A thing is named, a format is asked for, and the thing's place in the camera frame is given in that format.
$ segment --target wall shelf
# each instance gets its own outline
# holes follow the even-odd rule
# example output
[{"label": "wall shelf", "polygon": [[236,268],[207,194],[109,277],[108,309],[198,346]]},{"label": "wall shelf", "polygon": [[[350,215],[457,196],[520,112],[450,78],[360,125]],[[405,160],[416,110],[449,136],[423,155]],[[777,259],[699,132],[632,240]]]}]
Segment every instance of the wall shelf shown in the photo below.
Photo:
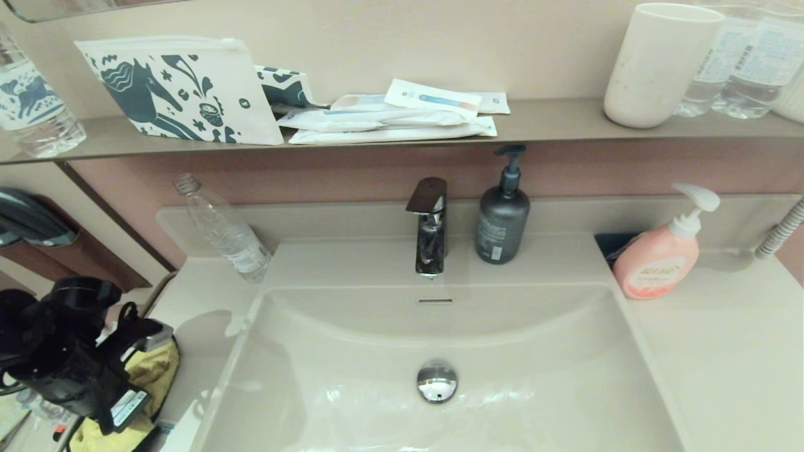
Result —
[{"label": "wall shelf", "polygon": [[[581,140],[629,140],[654,138],[804,138],[804,125],[776,114],[744,121],[710,112],[702,117],[673,117],[654,129],[629,129],[609,121],[603,114],[602,99],[540,99],[510,101],[511,115],[495,115],[498,136],[467,137],[421,142],[365,143],[344,145],[258,146],[194,142],[150,137],[137,132],[123,117],[83,120],[87,140],[74,150],[55,158],[32,158],[18,152],[7,135],[0,137],[6,158],[0,165],[28,162],[69,161],[87,158],[119,158],[150,154],[224,152],[228,150],[332,149],[394,146],[480,146]],[[285,130],[285,140],[295,130]]]}]

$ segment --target faucet spout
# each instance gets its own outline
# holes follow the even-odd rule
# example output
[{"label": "faucet spout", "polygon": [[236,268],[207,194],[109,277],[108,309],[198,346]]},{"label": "faucet spout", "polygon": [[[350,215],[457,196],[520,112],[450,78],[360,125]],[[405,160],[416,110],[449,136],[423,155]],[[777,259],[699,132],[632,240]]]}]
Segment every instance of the faucet spout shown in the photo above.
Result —
[{"label": "faucet spout", "polygon": [[419,181],[406,208],[419,216],[416,233],[416,273],[434,279],[444,273],[447,182],[439,178]]}]

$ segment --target sink basin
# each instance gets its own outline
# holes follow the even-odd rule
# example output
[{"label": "sink basin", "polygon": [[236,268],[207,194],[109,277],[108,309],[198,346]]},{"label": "sink basin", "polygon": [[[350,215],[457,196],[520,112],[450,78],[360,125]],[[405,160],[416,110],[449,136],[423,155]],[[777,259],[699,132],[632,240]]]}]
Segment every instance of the sink basin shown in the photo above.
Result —
[{"label": "sink basin", "polygon": [[[458,379],[439,405],[422,364]],[[603,285],[273,290],[193,450],[675,452],[682,442]]]}]

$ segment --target mirror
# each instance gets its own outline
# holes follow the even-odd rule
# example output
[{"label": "mirror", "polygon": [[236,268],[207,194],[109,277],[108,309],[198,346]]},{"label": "mirror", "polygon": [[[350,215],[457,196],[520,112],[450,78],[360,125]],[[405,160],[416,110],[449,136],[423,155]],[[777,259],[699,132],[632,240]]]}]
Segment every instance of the mirror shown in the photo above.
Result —
[{"label": "mirror", "polygon": [[120,10],[155,3],[182,2],[184,0],[3,0],[8,9],[20,19],[44,22],[82,14]]}]

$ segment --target metal hose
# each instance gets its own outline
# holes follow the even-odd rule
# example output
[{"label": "metal hose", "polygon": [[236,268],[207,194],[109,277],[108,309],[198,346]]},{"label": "metal hose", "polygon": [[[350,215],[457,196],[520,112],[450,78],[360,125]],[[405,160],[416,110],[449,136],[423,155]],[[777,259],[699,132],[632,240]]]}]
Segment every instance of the metal hose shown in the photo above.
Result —
[{"label": "metal hose", "polygon": [[793,206],[793,209],[785,215],[781,223],[776,225],[776,228],[773,228],[773,231],[754,251],[754,256],[757,259],[767,259],[774,255],[785,243],[785,240],[792,236],[793,231],[802,223],[804,223],[804,198]]}]

